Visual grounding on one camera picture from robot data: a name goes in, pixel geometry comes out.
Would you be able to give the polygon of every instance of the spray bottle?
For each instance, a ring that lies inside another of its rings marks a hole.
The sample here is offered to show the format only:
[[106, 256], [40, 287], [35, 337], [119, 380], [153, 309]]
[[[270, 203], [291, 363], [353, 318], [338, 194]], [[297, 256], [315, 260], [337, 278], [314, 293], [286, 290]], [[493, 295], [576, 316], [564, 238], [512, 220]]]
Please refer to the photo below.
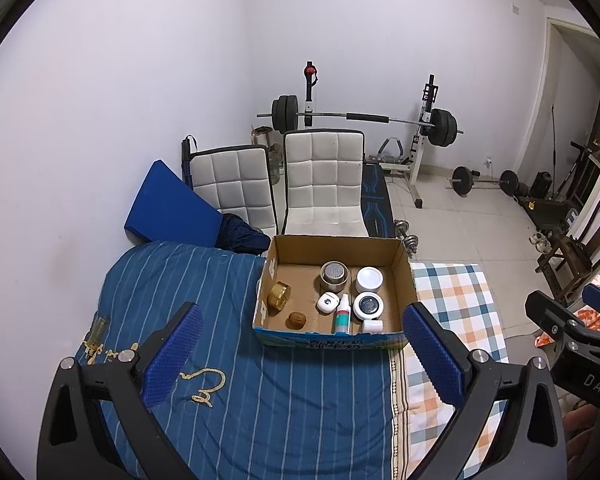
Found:
[[351, 320], [351, 305], [349, 304], [349, 295], [343, 294], [340, 304], [336, 309], [336, 322], [334, 333], [349, 334], [349, 325]]

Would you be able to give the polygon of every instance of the black round label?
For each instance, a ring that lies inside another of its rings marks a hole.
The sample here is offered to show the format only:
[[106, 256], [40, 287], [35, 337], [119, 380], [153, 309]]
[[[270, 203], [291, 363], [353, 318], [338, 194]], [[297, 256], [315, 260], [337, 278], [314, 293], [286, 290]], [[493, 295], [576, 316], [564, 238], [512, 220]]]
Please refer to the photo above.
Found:
[[380, 308], [380, 303], [373, 296], [365, 296], [360, 300], [360, 310], [365, 314], [375, 314]]

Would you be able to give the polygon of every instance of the blue bedsheet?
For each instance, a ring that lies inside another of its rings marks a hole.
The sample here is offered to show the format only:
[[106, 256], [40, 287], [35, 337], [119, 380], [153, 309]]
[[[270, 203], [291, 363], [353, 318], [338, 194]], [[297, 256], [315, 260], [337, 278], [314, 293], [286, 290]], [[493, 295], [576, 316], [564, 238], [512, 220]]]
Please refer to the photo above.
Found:
[[[102, 288], [97, 315], [110, 323], [96, 362], [142, 343], [194, 301], [204, 330], [183, 369], [194, 377], [179, 378], [153, 412], [200, 480], [389, 478], [388, 353], [261, 345], [251, 321], [263, 264], [172, 242], [131, 249]], [[123, 463], [143, 477], [112, 404], [103, 405]]]

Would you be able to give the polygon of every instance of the white quilted cushion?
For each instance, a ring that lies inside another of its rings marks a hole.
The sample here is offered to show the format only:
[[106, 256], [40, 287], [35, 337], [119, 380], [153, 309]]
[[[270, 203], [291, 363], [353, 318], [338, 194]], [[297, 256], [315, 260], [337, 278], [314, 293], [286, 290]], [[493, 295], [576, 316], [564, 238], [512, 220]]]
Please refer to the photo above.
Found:
[[360, 209], [362, 132], [285, 135], [286, 234], [367, 236]]
[[197, 153], [191, 159], [193, 189], [222, 213], [233, 213], [252, 227], [277, 234], [267, 152], [235, 146]]

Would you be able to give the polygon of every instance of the checkered fabric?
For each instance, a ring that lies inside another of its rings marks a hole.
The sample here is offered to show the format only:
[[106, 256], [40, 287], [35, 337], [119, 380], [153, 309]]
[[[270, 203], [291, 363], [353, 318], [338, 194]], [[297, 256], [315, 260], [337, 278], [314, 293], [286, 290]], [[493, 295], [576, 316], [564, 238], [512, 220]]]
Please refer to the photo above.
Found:
[[[486, 350], [507, 362], [500, 319], [484, 273], [478, 265], [419, 264], [411, 270], [418, 299], [452, 330], [469, 350]], [[392, 480], [407, 478], [445, 429], [454, 408], [443, 404], [411, 345], [392, 351], [394, 410]], [[505, 401], [493, 405], [491, 415], [459, 479], [475, 474], [484, 460], [500, 423]]]

